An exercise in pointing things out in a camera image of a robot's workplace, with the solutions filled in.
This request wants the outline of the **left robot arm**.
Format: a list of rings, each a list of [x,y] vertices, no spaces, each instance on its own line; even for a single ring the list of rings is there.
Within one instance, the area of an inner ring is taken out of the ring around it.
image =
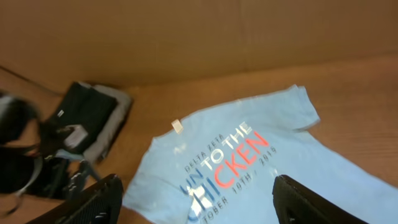
[[[65,199],[70,160],[58,152],[87,150],[115,106],[114,98],[75,83],[42,120],[32,104],[1,92],[1,193]]]

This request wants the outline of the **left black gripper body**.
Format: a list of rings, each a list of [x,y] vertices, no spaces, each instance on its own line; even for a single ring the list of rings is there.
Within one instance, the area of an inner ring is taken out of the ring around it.
[[[89,176],[97,181],[101,179],[92,164],[76,150],[88,137],[82,125],[61,126],[46,120],[39,124],[39,134],[39,154],[43,159],[40,197],[68,199],[82,191]]]

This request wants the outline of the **light blue printed t-shirt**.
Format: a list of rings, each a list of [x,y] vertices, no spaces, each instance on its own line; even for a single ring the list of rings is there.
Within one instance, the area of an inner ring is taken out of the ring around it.
[[[368,223],[395,223],[397,189],[317,141],[303,86],[197,111],[155,137],[123,198],[153,223],[277,223],[288,175]]]

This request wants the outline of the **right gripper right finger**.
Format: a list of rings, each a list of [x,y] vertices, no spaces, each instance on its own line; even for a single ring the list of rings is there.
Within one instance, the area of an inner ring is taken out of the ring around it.
[[[272,189],[280,224],[366,224],[287,175],[279,175]]]

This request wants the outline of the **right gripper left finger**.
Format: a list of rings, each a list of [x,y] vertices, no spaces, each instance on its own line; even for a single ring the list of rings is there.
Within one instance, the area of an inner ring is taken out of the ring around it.
[[[28,224],[117,224],[123,200],[123,184],[110,174]]]

